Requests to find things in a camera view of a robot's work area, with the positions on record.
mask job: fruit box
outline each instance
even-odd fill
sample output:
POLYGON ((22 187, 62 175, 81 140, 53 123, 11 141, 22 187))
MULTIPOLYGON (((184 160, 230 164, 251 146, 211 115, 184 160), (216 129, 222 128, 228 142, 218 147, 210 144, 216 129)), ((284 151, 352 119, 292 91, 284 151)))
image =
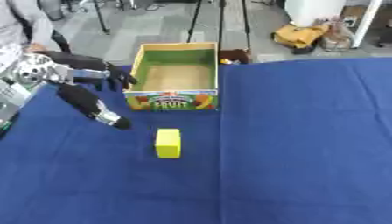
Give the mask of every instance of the fruit box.
POLYGON ((142 45, 131 75, 138 83, 124 94, 133 109, 217 108, 216 43, 142 45))

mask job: fruit label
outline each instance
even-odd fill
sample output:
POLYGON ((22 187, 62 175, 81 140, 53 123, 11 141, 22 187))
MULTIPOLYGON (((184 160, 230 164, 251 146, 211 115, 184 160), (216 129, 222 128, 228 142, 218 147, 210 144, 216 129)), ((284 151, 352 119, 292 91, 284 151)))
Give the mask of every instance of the fruit label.
POLYGON ((217 91, 133 92, 126 93, 133 109, 215 109, 217 91))

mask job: floor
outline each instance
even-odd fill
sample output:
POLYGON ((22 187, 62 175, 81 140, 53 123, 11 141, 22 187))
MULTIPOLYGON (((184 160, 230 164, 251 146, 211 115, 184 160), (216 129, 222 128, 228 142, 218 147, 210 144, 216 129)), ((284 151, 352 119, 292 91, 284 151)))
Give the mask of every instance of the floor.
MULTIPOLYGON (((202 4, 192 41, 216 41, 219 7, 217 0, 202 4)), ((75 53, 104 58, 117 65, 130 64, 142 43, 184 42, 193 18, 194 3, 169 3, 157 10, 146 10, 148 1, 138 3, 139 9, 118 10, 114 2, 107 2, 101 10, 111 34, 102 33, 93 5, 89 11, 68 13, 55 22, 57 29, 70 41, 75 53)), ((251 26, 252 57, 256 62, 279 60, 312 60, 330 58, 390 57, 392 48, 373 46, 370 33, 360 49, 350 52, 325 52, 318 48, 310 55, 294 56, 284 46, 270 40, 270 33, 285 25, 289 19, 277 6, 248 3, 251 26)), ((245 33, 241 1, 227 0, 223 48, 245 48, 245 33)))

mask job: person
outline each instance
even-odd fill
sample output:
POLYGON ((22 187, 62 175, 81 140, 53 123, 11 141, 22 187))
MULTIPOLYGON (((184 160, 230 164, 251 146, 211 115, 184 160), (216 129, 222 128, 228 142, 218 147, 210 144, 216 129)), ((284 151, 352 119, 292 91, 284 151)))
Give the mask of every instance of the person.
POLYGON ((53 33, 53 25, 38 7, 37 0, 0 0, 0 47, 12 43, 25 46, 27 52, 44 51, 53 33), (32 29, 31 40, 16 14, 32 29))

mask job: blue tablecloth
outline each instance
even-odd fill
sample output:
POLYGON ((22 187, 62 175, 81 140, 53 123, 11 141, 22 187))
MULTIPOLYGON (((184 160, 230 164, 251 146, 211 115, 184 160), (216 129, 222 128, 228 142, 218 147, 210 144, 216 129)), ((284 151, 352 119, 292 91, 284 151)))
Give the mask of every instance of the blue tablecloth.
POLYGON ((392 222, 392 59, 225 66, 221 111, 131 112, 120 131, 44 88, 0 142, 0 223, 392 222), (180 128, 159 159, 157 128, 180 128))

